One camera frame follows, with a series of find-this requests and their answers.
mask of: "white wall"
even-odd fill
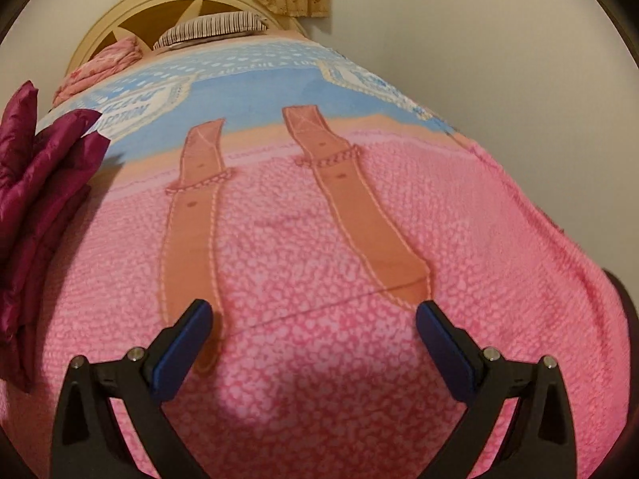
[[[478,140],[639,303],[639,70],[595,0],[333,0],[304,26]]]
[[[66,67],[94,22],[119,0],[31,0],[0,44],[0,105],[27,79],[40,116],[51,107]]]

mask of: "brown strap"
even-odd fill
[[[333,133],[317,106],[282,110],[286,127],[304,151],[335,221],[371,277],[399,306],[414,309],[433,298],[431,270],[373,195],[359,165],[359,151]]]
[[[204,299],[213,307],[213,332],[195,364],[200,372],[212,369],[222,343],[222,307],[211,245],[218,196],[230,174],[220,153],[223,124],[224,119],[219,119],[189,131],[180,158],[180,177],[167,188],[173,200],[162,246],[160,302],[168,326],[194,299]],[[208,243],[202,242],[203,233]]]

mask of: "striped pillow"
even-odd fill
[[[261,18],[252,12],[239,10],[237,12],[220,12],[199,16],[184,23],[178,23],[160,36],[153,45],[153,49],[169,46],[181,41],[212,38],[226,34],[245,33],[246,36],[260,30],[266,30]]]

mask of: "pink blanket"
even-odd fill
[[[53,107],[58,107],[107,77],[122,72],[142,57],[143,53],[135,36],[124,38],[106,47],[96,57],[65,77],[53,96]]]
[[[603,460],[629,390],[627,324],[604,273],[475,143],[320,111],[286,108],[282,123],[228,136],[222,119],[200,124],[182,148],[95,183],[105,194],[47,279],[38,386],[0,385],[5,430],[40,475],[70,358],[146,346],[201,296],[223,329],[164,410],[211,477],[414,479],[463,412],[415,332],[412,297],[429,294],[480,346],[556,356],[579,477]]]

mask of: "blue clamp pad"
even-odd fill
[[[143,376],[158,404],[175,398],[213,328],[213,310],[196,299],[172,328],[162,329],[149,346]]]
[[[452,397],[466,405],[472,403],[483,378],[479,347],[433,301],[418,306],[415,323]]]

